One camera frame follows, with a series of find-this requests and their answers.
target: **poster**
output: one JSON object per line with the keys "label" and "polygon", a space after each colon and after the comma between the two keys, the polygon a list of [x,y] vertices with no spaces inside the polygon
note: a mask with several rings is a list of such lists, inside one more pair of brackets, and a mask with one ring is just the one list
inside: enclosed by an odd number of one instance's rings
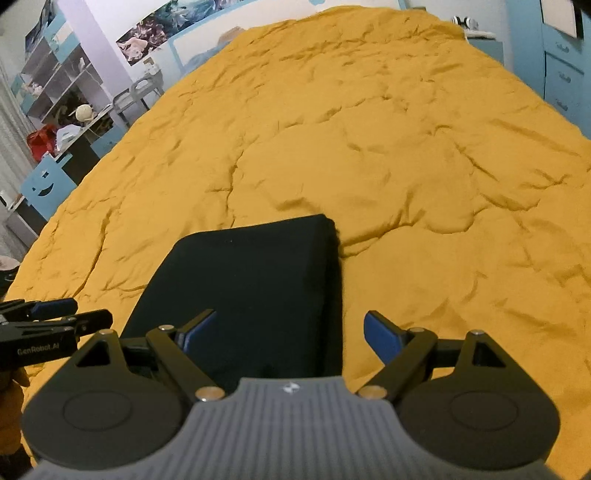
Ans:
{"label": "poster", "polygon": [[41,32],[45,30],[46,26],[53,22],[55,17],[56,7],[53,0],[46,0],[45,4],[43,5],[43,10],[41,10],[39,21],[25,37],[25,56],[27,58],[35,48],[35,45],[37,45],[37,41],[41,36]]}
{"label": "poster", "polygon": [[121,53],[135,65],[179,32],[242,0],[171,0],[149,14],[118,41]]}

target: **headphones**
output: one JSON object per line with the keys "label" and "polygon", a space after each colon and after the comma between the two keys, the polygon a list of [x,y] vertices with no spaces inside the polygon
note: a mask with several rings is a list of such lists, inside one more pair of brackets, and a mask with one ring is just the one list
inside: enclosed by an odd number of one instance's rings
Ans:
{"label": "headphones", "polygon": [[452,22],[462,28],[467,28],[468,30],[478,30],[478,22],[472,17],[464,17],[464,20],[462,20],[457,15],[454,15],[452,17]]}

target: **ribbed gray surface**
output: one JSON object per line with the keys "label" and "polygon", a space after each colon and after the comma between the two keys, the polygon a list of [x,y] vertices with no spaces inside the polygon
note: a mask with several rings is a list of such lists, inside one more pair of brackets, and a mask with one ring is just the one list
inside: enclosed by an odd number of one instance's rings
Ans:
{"label": "ribbed gray surface", "polygon": [[172,442],[133,465],[78,472],[42,462],[25,480],[558,479],[542,462],[457,468],[416,445],[390,404],[351,394],[341,377],[294,380],[292,393],[289,383],[243,380],[225,400],[195,405]]}

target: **wrinkled fabric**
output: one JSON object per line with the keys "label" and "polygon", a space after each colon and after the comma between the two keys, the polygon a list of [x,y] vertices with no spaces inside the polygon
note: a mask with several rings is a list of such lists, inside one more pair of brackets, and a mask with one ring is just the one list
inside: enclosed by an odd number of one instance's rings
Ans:
{"label": "wrinkled fabric", "polygon": [[[591,142],[459,27],[335,8],[246,31],[171,88],[59,208],[9,297],[74,296],[121,332],[178,239],[324,213],[348,386],[382,366],[370,309],[444,338],[486,330],[556,402],[549,465],[580,478],[590,168]],[[27,397],[61,363],[30,369]]]}

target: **blue chair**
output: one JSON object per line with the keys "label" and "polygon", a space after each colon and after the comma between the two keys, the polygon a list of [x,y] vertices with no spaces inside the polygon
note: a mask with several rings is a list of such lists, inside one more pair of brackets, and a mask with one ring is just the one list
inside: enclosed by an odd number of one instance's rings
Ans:
{"label": "blue chair", "polygon": [[76,188],[76,184],[61,169],[71,158],[71,154],[64,155],[60,162],[56,162],[50,154],[44,155],[21,185],[23,196],[47,221]]}

